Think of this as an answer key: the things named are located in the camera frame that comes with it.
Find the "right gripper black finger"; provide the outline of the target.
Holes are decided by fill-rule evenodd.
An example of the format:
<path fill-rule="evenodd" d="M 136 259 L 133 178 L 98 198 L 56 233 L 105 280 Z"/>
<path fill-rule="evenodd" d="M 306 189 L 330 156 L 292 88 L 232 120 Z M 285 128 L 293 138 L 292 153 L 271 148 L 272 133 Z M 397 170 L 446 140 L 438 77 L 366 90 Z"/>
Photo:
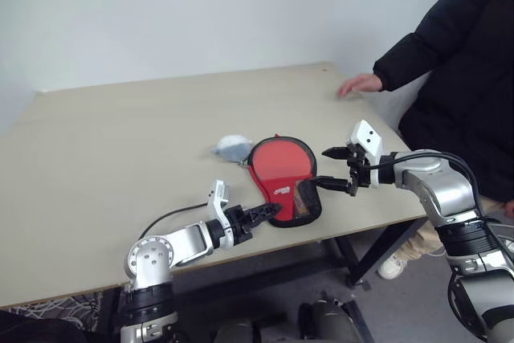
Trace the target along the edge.
<path fill-rule="evenodd" d="M 353 151 L 346 146 L 331 147 L 322 152 L 322 155 L 335 160 L 347 160 Z"/>
<path fill-rule="evenodd" d="M 353 183 L 343 178 L 317 177 L 316 185 L 325 190 L 338 191 L 346 194 L 355 194 L 356 192 Z"/>

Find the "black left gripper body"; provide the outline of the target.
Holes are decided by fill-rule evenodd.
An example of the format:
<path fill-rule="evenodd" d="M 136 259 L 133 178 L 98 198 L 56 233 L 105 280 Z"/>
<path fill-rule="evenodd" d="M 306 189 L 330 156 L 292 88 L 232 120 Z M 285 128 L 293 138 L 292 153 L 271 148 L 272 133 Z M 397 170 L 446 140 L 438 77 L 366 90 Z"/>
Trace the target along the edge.
<path fill-rule="evenodd" d="M 234 245 L 245 243 L 253 238 L 251 229 L 254 227 L 255 213 L 251 209 L 244 210 L 241 206 L 233 206 L 226 210 L 234 237 Z"/>

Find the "person's right hand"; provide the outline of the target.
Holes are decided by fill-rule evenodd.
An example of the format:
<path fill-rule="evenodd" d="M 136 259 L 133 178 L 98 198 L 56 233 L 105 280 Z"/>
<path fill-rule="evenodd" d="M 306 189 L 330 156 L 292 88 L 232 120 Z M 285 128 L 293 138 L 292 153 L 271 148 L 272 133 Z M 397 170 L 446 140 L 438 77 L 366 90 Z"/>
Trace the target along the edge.
<path fill-rule="evenodd" d="M 347 96 L 350 92 L 380 92 L 382 81 L 374 74 L 360 74 L 345 80 L 337 90 L 339 98 Z"/>

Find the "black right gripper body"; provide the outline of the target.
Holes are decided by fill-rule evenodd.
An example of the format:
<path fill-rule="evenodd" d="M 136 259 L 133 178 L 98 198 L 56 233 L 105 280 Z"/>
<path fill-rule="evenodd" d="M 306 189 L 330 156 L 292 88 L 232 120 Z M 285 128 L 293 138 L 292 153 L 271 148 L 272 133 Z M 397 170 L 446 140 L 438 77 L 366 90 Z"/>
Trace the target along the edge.
<path fill-rule="evenodd" d="M 367 169 L 369 161 L 366 159 L 365 149 L 361 145 L 348 144 L 347 148 L 349 149 L 347 166 L 351 177 L 349 194 L 354 197 L 360 187 L 369 188 L 370 186 L 370 170 Z"/>

